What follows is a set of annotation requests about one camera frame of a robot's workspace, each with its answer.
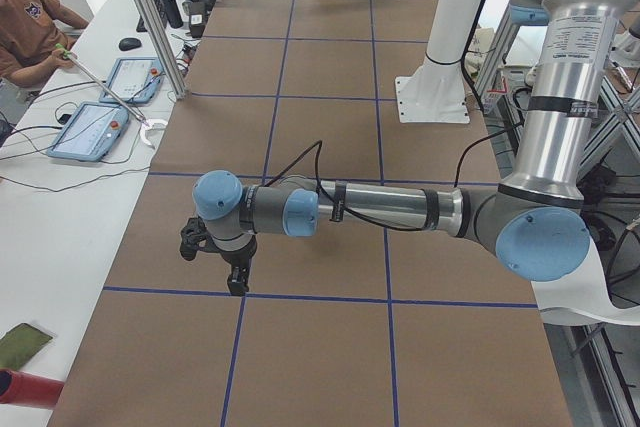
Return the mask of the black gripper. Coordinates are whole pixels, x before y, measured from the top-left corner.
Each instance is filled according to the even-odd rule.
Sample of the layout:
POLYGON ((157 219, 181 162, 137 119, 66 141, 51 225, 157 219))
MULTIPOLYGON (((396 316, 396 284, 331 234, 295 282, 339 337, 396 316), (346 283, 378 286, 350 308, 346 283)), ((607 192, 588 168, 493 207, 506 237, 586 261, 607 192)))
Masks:
POLYGON ((214 243, 223 260, 231 267, 227 278, 229 292, 235 293, 236 296, 245 296, 250 290, 251 263, 257 252, 256 236, 242 234, 231 240, 215 239, 214 243))

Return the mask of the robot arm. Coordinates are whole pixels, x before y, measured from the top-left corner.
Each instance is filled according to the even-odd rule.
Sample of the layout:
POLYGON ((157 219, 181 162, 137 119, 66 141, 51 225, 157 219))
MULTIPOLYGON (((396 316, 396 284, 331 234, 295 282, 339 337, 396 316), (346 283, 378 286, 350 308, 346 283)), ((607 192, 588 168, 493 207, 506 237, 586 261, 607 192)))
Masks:
POLYGON ((193 80, 203 130, 196 166, 247 189, 287 195, 318 180, 317 233, 255 236, 253 275, 236 295, 462 298, 475 282, 515 278, 482 248, 349 201, 332 222, 335 180, 356 189, 493 189, 499 174, 481 112, 463 124, 403 123, 392 81, 418 63, 443 0, 220 0, 193 80))

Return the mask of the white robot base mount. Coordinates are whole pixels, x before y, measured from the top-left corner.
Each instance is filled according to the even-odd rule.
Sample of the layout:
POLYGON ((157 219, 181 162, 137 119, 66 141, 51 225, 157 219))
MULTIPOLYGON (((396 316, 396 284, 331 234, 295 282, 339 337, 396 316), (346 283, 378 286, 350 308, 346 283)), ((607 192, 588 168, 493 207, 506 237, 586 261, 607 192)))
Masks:
POLYGON ((395 79, 402 123, 469 122, 462 67, 481 4, 482 0, 438 0, 422 65, 413 75, 395 79))

